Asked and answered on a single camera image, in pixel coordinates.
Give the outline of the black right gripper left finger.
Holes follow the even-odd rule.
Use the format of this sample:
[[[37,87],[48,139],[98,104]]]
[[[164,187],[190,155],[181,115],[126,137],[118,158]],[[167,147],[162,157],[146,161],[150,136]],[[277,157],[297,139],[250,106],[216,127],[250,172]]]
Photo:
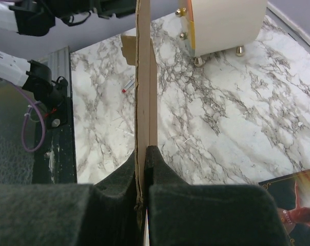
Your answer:
[[[142,245],[134,156],[97,184],[0,184],[0,245]]]

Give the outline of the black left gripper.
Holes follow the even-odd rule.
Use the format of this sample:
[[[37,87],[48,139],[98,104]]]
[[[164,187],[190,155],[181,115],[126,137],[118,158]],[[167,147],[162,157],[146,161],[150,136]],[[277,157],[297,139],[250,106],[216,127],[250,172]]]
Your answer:
[[[135,13],[136,0],[95,0],[94,8],[100,18],[123,18]]]

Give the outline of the brown cardboard box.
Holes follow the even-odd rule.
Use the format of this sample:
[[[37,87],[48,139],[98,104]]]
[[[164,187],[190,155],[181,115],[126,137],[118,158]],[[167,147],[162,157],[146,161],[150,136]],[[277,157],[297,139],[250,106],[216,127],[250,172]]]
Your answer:
[[[150,1],[137,1],[135,8],[135,36],[122,35],[122,55],[127,64],[135,66],[134,77],[134,166],[137,200],[137,242],[144,245],[146,208],[144,202],[144,167],[147,147],[155,143],[157,124],[151,122],[156,115],[151,107],[157,106],[150,95],[156,89],[157,66],[150,37]]]

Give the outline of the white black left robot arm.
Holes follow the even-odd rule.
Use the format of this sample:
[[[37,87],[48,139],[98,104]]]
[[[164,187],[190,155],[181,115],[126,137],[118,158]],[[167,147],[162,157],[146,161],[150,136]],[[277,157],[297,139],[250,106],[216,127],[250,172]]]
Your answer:
[[[55,26],[56,19],[73,27],[86,21],[75,22],[77,14],[122,18],[134,14],[136,5],[136,1],[0,1],[0,29],[41,37]],[[33,93],[34,98],[49,109],[58,108],[65,102],[64,96],[52,85],[51,70],[37,61],[0,51],[0,78]]]

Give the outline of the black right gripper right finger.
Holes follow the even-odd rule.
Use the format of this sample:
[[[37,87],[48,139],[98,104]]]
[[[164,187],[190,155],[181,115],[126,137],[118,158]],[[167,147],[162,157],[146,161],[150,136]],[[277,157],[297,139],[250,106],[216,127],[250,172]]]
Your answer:
[[[147,148],[151,245],[287,245],[274,200],[249,184],[191,185]]]

